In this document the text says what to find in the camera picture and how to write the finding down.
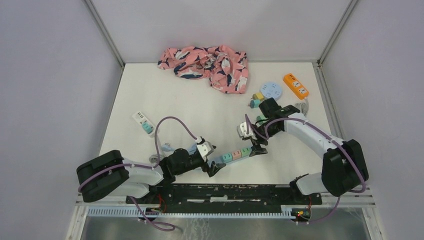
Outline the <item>light blue power strip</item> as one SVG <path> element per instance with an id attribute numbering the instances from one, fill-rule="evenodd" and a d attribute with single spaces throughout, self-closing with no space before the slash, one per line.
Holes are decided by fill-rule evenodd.
<path id="1" fill-rule="evenodd" d="M 216 156 L 210 159 L 210 162 L 211 163 L 215 162 L 216 164 L 229 165 L 237 161 L 241 161 L 241 160 L 249 158 L 252 152 L 253 152 L 253 146 L 244 147 L 233 152 L 228 152 L 223 155 Z"/>

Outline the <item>green adapter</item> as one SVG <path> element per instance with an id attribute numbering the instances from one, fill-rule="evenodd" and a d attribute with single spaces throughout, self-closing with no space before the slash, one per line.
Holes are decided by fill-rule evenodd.
<path id="1" fill-rule="evenodd" d="M 240 153 L 241 153 L 242 158 L 249 157 L 251 152 L 252 152 L 251 147 L 245 147 L 245 148 L 240 149 Z"/>
<path id="2" fill-rule="evenodd" d="M 268 119 L 264 116 L 264 115 L 259 115 L 256 117 L 256 121 L 255 121 L 255 125 L 262 125 L 263 123 L 265 123 Z"/>

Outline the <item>pink adapter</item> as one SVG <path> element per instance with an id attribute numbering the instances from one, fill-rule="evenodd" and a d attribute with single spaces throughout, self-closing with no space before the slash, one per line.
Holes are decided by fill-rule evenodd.
<path id="1" fill-rule="evenodd" d="M 240 159 L 241 157 L 242 157 L 242 152 L 241 152 L 240 150 L 236 150 L 236 151 L 233 151 L 233 152 L 231 153 L 231 159 L 232 159 L 233 161 L 238 160 L 238 159 Z"/>

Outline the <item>yellow plug adapter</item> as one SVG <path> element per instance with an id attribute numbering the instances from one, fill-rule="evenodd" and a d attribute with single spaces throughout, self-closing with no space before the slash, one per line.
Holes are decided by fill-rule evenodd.
<path id="1" fill-rule="evenodd" d="M 263 101 L 265 99 L 264 95 L 261 92 L 256 92 L 252 95 L 253 100 Z"/>

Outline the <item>round blue socket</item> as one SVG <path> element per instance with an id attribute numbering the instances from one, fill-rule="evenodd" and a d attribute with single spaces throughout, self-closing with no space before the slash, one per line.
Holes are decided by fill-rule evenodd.
<path id="1" fill-rule="evenodd" d="M 273 98 L 277 101 L 281 98 L 283 94 L 283 89 L 276 82 L 266 82 L 261 86 L 259 92 L 263 95 L 265 99 Z"/>

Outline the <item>orange power strip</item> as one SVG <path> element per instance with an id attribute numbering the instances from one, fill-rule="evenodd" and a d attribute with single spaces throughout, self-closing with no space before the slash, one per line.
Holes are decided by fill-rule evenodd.
<path id="1" fill-rule="evenodd" d="M 309 96 L 309 91 L 292 73 L 286 74 L 282 80 L 298 99 L 305 100 Z"/>

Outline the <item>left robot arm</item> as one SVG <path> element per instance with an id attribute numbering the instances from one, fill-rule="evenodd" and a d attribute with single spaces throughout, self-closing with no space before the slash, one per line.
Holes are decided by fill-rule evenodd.
<path id="1" fill-rule="evenodd" d="M 119 150 L 111 150 L 76 169 L 78 192 L 83 201 L 92 203 L 107 196 L 130 196 L 149 204 L 156 200 L 155 186 L 172 184 L 176 177 L 195 169 L 201 169 L 213 177 L 226 166 L 220 159 L 208 160 L 215 150 L 209 142 L 194 144 L 190 149 L 177 148 L 170 155 L 154 155 L 157 166 L 141 164 L 122 156 Z"/>

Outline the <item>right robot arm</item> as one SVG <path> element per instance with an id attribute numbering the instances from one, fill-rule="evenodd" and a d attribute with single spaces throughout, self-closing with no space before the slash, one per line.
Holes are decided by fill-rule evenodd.
<path id="1" fill-rule="evenodd" d="M 264 148 L 274 135 L 285 132 L 300 140 L 322 160 L 320 172 L 295 178 L 289 189 L 289 199 L 302 204 L 314 193 L 328 192 L 335 197 L 363 193 L 369 173 L 361 145 L 354 139 L 343 140 L 315 126 L 300 109 L 282 107 L 269 98 L 259 104 L 264 119 L 257 126 L 246 116 L 237 127 L 241 139 L 252 143 L 251 156 L 267 154 Z"/>

